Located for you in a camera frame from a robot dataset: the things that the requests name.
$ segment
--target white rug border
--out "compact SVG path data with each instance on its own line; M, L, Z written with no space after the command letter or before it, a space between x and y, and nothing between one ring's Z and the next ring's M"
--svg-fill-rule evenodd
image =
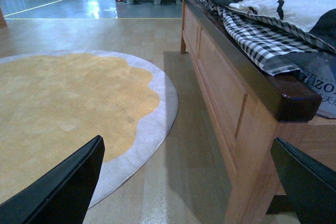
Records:
M139 170L159 148L168 135L176 118L178 96L173 82L164 71L149 61L120 52L102 50L37 52L34 54L22 54L0 58L0 64L38 55L63 56L80 53L92 54L98 57L119 57L125 59L131 67L149 71L153 74L153 79L149 83L149 87L160 97L159 106L152 113L139 121L132 147L121 156L102 164L100 177L90 202L89 208L91 208L109 196L137 172L137 170Z

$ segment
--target bed leg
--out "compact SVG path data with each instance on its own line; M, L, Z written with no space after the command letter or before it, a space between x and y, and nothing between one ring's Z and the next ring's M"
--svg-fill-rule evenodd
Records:
M276 174L258 174L253 180L238 176L230 194L224 224L262 223L278 186Z
M186 45L183 36L181 36L181 53L182 54L186 53Z
M5 21L4 15L2 14L1 9L0 9L0 29L4 28L6 26L7 26L7 23Z
M232 181L225 224L262 223L280 184L270 153L274 136L280 133L279 122L261 102L249 99L246 108L251 109L251 114L245 113L240 126L244 131L237 137L240 160Z

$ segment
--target bed frame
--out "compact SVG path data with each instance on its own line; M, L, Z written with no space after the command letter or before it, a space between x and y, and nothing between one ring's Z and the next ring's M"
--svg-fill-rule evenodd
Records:
M183 0L186 50L232 183L225 223L261 223L274 195L285 194L270 154L275 137L336 169L336 120L315 116L321 97L291 74L262 73L196 0Z

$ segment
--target wooden floor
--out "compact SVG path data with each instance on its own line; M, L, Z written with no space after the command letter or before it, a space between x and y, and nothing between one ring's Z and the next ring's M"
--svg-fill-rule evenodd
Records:
M88 210L89 223L211 224L224 220L230 182L188 55L180 19L13 20L0 30L0 57L52 50L132 54L164 70L179 112L150 160L112 195ZM292 212L263 223L299 223Z

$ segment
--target checkered fabric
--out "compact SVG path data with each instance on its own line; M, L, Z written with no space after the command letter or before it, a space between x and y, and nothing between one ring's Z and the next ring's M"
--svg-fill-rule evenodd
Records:
M302 38L303 40L305 40L306 42L312 44L312 45L316 45L317 47L324 49L324 50L328 50L328 51L334 51L334 48L332 46L330 46L329 44L325 43L324 41L322 41L321 39L312 36L310 33L307 33L305 31L303 31L302 29L298 28L297 26L290 24L288 22L284 22L282 20L278 20L276 18L272 18L272 17L265 17L265 16L256 16L256 15L248 15L245 14L244 16L253 19L253 20L257 20L260 22L263 22L265 24L270 24L272 26L276 26L290 34L293 34L299 38Z
M292 52L317 52L318 47L278 29L276 26L251 20L209 0L198 0L222 17L227 32L261 70L274 76L301 70L286 58Z

